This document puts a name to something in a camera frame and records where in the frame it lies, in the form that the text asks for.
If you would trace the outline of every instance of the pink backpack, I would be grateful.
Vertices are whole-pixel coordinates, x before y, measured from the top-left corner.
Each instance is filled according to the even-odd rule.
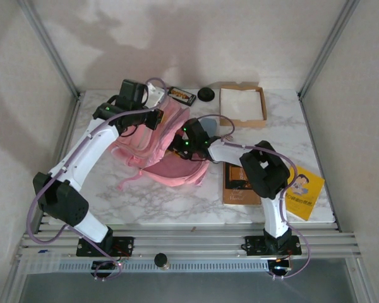
[[[138,167],[138,173],[123,180],[118,188],[123,189],[127,181],[139,179],[142,175],[165,184],[178,186],[182,184],[199,185],[206,174],[209,161],[190,161],[167,151],[175,134],[190,117],[189,108],[168,97],[161,105],[164,115],[155,131],[140,125],[132,126],[110,146],[114,157],[125,165]]]

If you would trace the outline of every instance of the black knob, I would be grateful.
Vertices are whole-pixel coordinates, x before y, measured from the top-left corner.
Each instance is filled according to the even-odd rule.
[[[215,98],[215,93],[209,87],[201,88],[198,92],[198,99],[204,102],[212,101]]]
[[[157,267],[163,268],[167,265],[167,263],[168,260],[165,254],[156,254],[156,257],[154,257],[154,264],[156,264]]]

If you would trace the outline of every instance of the white robotic arm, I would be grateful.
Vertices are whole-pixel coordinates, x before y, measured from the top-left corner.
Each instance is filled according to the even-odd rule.
[[[248,148],[240,148],[235,146],[226,145],[221,140],[216,140],[208,148],[209,154],[213,161],[216,162],[227,162],[237,166],[243,166],[240,158],[252,150]],[[288,226],[286,222],[282,220],[280,215],[280,193],[275,195],[274,199],[262,198],[261,203],[264,209],[265,225],[264,229],[272,237],[278,238],[284,235]],[[282,214],[286,220],[286,207],[285,203],[282,204]]]
[[[154,87],[151,83],[145,86],[124,80],[119,95],[113,96],[108,103],[97,108],[83,136],[69,153],[48,174],[38,173],[34,177],[36,193],[49,181],[53,182],[38,200],[40,209],[74,227],[90,240],[102,243],[109,236],[110,228],[90,213],[87,201],[78,193],[101,154],[121,133],[129,126],[140,124],[155,129],[161,121],[162,111],[148,110],[142,114],[125,115],[110,123],[106,121],[122,112],[142,109],[144,104],[153,108],[163,97],[164,90]],[[52,176],[58,173],[59,177],[53,180]]]

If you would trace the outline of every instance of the white marble surface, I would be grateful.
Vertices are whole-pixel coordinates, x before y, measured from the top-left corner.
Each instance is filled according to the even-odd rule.
[[[83,134],[98,105],[117,91],[90,90],[85,94],[78,114],[72,144]],[[191,115],[219,112],[219,91],[216,98],[206,103],[195,101]],[[292,90],[265,91],[268,121],[263,129],[241,128],[234,133],[234,141],[256,144],[269,141],[278,151],[297,165],[319,173],[308,130]],[[229,128],[220,127],[220,133]],[[81,194],[89,201],[91,212],[106,224],[122,223],[263,223],[261,206],[226,206],[222,204],[222,164],[210,164],[201,186],[166,187],[148,177],[131,181],[119,191],[117,185],[135,174],[105,152],[88,175]],[[290,222],[303,222],[288,213]],[[309,222],[334,222],[334,216],[323,189]]]

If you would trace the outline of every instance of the black mounting bracket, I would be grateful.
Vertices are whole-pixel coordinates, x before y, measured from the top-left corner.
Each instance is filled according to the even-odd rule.
[[[106,253],[111,257],[127,257],[132,256],[134,237],[112,237],[112,244]],[[103,257],[101,252],[96,250],[85,239],[78,241],[76,256],[78,257]]]
[[[264,235],[248,235],[244,239],[245,243],[241,245],[241,249],[246,251],[247,256],[302,255],[299,237],[296,235],[290,236],[279,248],[271,245],[271,242]]]

